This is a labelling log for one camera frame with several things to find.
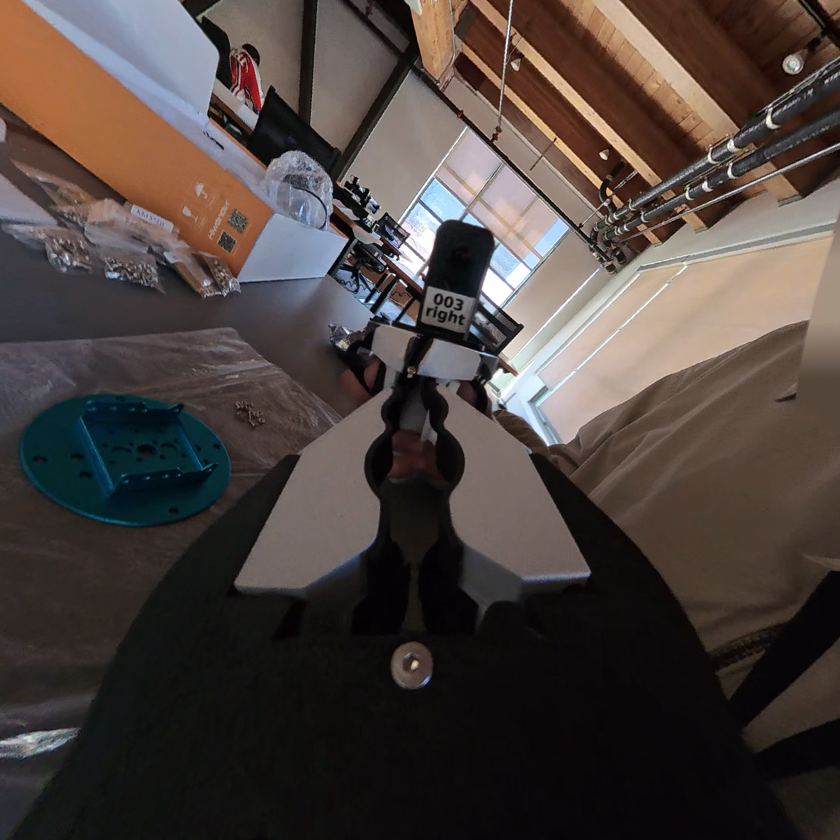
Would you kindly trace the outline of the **bag of brass standoffs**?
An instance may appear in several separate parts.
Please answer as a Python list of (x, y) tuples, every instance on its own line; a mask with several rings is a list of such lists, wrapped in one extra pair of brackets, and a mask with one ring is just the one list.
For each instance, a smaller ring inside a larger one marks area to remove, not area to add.
[(202, 299), (240, 293), (239, 281), (225, 260), (191, 248), (163, 253), (165, 263)]

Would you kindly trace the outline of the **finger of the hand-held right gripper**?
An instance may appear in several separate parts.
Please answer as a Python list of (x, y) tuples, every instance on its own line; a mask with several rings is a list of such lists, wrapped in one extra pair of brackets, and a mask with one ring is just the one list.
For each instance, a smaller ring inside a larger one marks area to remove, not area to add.
[(429, 409), (424, 401), (425, 392), (433, 384), (459, 388), (459, 382), (470, 385), (475, 393), (473, 405), (485, 415), (492, 408), (485, 384), (497, 367), (496, 356), (474, 350), (460, 343), (449, 341), (417, 341), (413, 349), (413, 431), (423, 442), (434, 442), (437, 433)]
[(413, 361), (417, 336), (392, 325), (378, 325), (372, 352), (381, 364), (382, 390), (390, 396), (386, 414), (394, 429), (420, 434), (421, 381)]

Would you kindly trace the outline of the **red and white jacket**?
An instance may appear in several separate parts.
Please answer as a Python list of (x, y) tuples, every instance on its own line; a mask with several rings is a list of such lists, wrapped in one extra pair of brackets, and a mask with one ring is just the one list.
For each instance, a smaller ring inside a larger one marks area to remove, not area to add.
[(257, 48), (245, 43), (230, 51), (228, 66), (233, 95), (253, 112), (259, 114), (264, 104), (264, 92), (259, 73), (260, 56)]

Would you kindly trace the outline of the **black monitor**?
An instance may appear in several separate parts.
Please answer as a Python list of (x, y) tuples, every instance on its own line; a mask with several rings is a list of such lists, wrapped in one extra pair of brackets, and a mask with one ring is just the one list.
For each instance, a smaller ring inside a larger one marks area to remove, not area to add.
[(269, 87), (265, 94), (246, 148), (264, 165), (286, 152), (300, 151), (308, 154), (330, 175), (341, 156), (341, 151), (305, 122), (274, 87)]

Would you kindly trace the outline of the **black ceiling pipe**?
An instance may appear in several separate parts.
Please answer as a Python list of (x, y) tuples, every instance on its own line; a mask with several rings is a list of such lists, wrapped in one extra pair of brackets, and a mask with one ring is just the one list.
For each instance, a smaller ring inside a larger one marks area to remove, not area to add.
[(611, 211), (593, 232), (618, 240), (823, 137), (838, 126), (838, 108), (796, 128), (793, 122), (838, 90), (839, 58), (834, 58), (765, 106), (738, 132), (711, 146), (704, 157)]
[(767, 111), (762, 122), (712, 147), (703, 161), (678, 173), (664, 191), (651, 190), (621, 207), (597, 229), (602, 247), (616, 247), (634, 238), (639, 228), (659, 228), (714, 204), (713, 193), (837, 129), (839, 109), (785, 133), (775, 121), (781, 116), (778, 110)]

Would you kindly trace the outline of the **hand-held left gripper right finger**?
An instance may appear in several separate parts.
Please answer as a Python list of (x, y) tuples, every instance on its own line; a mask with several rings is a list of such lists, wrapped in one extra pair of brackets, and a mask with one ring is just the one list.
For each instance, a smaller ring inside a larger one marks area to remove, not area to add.
[(589, 580), (589, 565), (544, 485), (531, 451), (454, 392), (431, 392), (437, 443), (455, 443), (448, 510), (463, 546), (458, 586), (478, 622), (500, 602), (522, 603)]

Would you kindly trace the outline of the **blue round metal plate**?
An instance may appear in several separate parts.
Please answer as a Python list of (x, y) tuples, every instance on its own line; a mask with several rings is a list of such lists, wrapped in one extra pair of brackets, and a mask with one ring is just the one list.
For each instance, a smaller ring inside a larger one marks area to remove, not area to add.
[(127, 396), (165, 403), (138, 395), (81, 395), (58, 402), (37, 415), (19, 441), (22, 468), (44, 496), (84, 518), (107, 524), (151, 528), (191, 518), (210, 508), (226, 491), (232, 477), (231, 460), (221, 439), (188, 413), (190, 437), (218, 470), (193, 490), (147, 491), (123, 499), (108, 499), (92, 463), (91, 446), (82, 441), (78, 419), (93, 397)]

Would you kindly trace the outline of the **orange and white cardboard box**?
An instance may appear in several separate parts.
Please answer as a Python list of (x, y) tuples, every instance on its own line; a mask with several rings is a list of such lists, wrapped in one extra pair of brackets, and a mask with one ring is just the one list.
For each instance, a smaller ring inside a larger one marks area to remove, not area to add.
[(277, 210), (207, 115), (218, 53), (180, 2), (1, 2), (2, 104), (241, 281), (329, 273), (347, 239)]

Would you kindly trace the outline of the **blue square metal bracket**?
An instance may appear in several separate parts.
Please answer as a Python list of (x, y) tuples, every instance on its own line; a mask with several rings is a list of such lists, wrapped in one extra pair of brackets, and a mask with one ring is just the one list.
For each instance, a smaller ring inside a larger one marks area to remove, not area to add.
[(183, 403), (125, 395), (88, 399), (78, 419), (82, 441), (108, 499), (141, 492), (193, 490), (218, 470), (190, 437)]

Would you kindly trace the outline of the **dark grey desk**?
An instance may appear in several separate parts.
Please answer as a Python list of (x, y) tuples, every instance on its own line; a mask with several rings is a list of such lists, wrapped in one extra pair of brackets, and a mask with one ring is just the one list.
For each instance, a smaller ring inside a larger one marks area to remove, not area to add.
[(201, 299), (168, 270), (165, 293), (106, 279), (99, 269), (62, 274), (5, 231), (1, 262), (2, 345), (233, 329), (338, 415), (349, 411), (329, 324), (358, 329), (368, 314), (328, 277), (248, 283)]

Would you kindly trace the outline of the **bright window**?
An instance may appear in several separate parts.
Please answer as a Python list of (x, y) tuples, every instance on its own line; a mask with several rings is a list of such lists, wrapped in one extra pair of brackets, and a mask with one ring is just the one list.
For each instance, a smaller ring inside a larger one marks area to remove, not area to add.
[(469, 129), (458, 137), (401, 226), (408, 238), (402, 263), (424, 276), (443, 222), (489, 230), (495, 248), (482, 291), (508, 304), (543, 263), (569, 225), (499, 155)]

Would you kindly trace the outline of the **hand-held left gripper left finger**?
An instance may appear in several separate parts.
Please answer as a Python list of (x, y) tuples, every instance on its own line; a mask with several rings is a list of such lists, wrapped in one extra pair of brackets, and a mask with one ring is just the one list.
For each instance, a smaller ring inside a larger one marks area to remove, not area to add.
[(384, 389), (289, 460), (290, 474), (237, 578), (241, 595), (301, 605), (301, 630), (342, 634), (396, 626), (397, 547), (369, 452), (385, 441)]

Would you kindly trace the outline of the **background work table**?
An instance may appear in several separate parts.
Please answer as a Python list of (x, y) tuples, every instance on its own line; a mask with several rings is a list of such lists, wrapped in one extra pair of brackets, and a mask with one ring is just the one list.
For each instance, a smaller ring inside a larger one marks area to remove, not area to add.
[(331, 224), (348, 238), (331, 276), (371, 314), (409, 323), (423, 297), (426, 277), (413, 272), (396, 248), (405, 243), (403, 230), (389, 219), (372, 223), (339, 198), (332, 200)]

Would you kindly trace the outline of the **clear plastic bag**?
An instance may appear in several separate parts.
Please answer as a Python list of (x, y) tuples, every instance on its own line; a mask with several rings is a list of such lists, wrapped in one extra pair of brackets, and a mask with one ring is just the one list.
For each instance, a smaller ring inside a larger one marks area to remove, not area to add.
[[(40, 750), (2, 757), (2, 787), (39, 788), (86, 716), (116, 647), (185, 549), (284, 455), (340, 416), (233, 329), (2, 345), (2, 740)], [(159, 528), (71, 513), (27, 481), (19, 439), (69, 397), (130, 394), (183, 403), (231, 456), (233, 477), (209, 511)], [(266, 419), (251, 428), (237, 401)]]

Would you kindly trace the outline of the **thin grey ceiling pipe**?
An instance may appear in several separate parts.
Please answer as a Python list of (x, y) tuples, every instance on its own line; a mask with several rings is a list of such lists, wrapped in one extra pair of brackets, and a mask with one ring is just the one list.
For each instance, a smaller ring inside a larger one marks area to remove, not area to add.
[[(771, 162), (771, 163), (761, 167), (757, 171), (755, 171), (751, 174), (748, 174), (746, 177), (743, 177), (743, 178), (735, 181), (734, 183), (732, 183), (732, 184), (730, 184), (726, 187), (723, 187), (722, 189), (720, 189), (719, 192), (716, 192), (716, 193), (712, 194), (711, 198), (713, 198), (715, 200), (714, 204), (711, 204), (710, 206), (707, 206), (706, 208), (701, 208), (698, 212), (691, 213), (689, 215), (692, 215), (692, 214), (698, 215), (700, 213), (700, 211), (705, 211), (705, 210), (707, 210), (711, 207), (714, 207), (715, 205), (717, 205), (721, 202), (724, 202), (724, 201), (726, 201), (730, 198), (733, 198), (733, 197), (736, 197), (736, 196), (740, 196), (741, 194), (744, 194), (752, 186), (765, 186), (770, 182), (781, 179), (781, 177), (783, 175), (788, 175), (788, 174), (791, 174), (793, 172), (796, 172), (797, 170), (801, 169), (802, 167), (804, 167), (804, 166), (806, 166), (810, 163), (821, 161), (821, 160), (823, 160), (823, 159), (825, 159), (825, 158), (827, 158), (827, 157), (829, 157), (833, 154), (836, 154), (838, 152), (838, 142), (830, 143), (825, 148), (820, 149), (820, 150), (814, 150), (809, 154), (800, 154), (800, 151), (802, 150), (802, 148), (804, 146), (806, 146), (806, 144), (799, 147), (797, 150), (793, 150), (792, 152), (776, 159), (774, 162)], [(656, 187), (656, 188), (651, 189), (651, 190), (655, 190), (656, 193), (664, 191), (664, 189), (662, 190), (659, 187)], [(658, 227), (658, 228), (655, 228), (655, 229), (652, 229), (652, 230), (646, 229), (645, 227), (641, 227), (641, 228), (638, 229), (637, 235), (634, 238), (631, 238), (626, 242), (618, 243), (616, 247), (608, 246), (607, 249), (604, 249), (602, 247), (602, 243), (600, 243), (600, 241), (599, 241), (599, 234), (597, 233), (597, 229), (603, 225), (603, 223), (606, 219), (608, 219), (610, 216), (614, 215), (615, 212), (608, 215), (600, 223), (598, 223), (593, 228), (592, 235), (591, 235), (593, 252), (598, 255), (598, 259), (602, 262), (602, 264), (604, 266), (607, 266), (607, 265), (610, 265), (610, 264), (616, 264), (616, 265), (620, 264), (623, 261), (623, 258), (618, 255), (620, 249), (622, 247), (624, 247), (625, 245), (628, 245), (631, 241), (635, 240), (636, 238), (642, 237), (645, 233), (648, 233), (648, 234), (649, 233), (655, 233), (655, 232), (659, 231), (661, 228), (666, 228), (667, 226), (669, 226), (670, 224), (672, 224), (674, 222), (681, 221), (681, 220), (682, 221), (686, 220), (689, 216), (689, 215), (687, 215), (685, 217), (682, 217), (679, 220), (675, 220), (673, 222), (670, 222), (667, 225), (664, 225), (664, 226), (661, 226), (661, 227)]]

